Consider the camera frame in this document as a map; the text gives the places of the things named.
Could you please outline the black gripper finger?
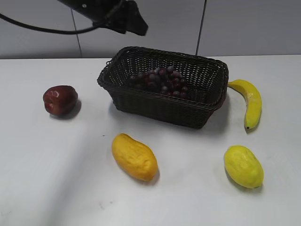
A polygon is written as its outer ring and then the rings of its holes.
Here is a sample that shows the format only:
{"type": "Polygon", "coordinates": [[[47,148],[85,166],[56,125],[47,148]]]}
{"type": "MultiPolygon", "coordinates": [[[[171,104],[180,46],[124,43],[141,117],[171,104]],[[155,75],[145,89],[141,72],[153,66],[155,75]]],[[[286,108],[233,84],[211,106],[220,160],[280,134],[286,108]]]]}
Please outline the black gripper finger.
{"type": "Polygon", "coordinates": [[[126,8],[126,31],[139,36],[145,36],[149,27],[142,18],[137,3],[134,0],[127,0],[126,8]]]}

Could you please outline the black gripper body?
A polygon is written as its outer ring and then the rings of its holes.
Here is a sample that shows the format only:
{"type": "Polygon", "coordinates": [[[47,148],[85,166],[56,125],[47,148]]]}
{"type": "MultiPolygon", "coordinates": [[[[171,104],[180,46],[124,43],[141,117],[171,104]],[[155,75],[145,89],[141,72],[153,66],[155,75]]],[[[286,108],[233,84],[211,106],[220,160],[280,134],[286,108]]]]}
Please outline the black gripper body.
{"type": "Polygon", "coordinates": [[[78,12],[92,23],[91,27],[76,30],[75,34],[87,33],[98,28],[121,34],[131,31],[129,13],[132,2],[129,0],[61,0],[60,3],[78,12]]]}

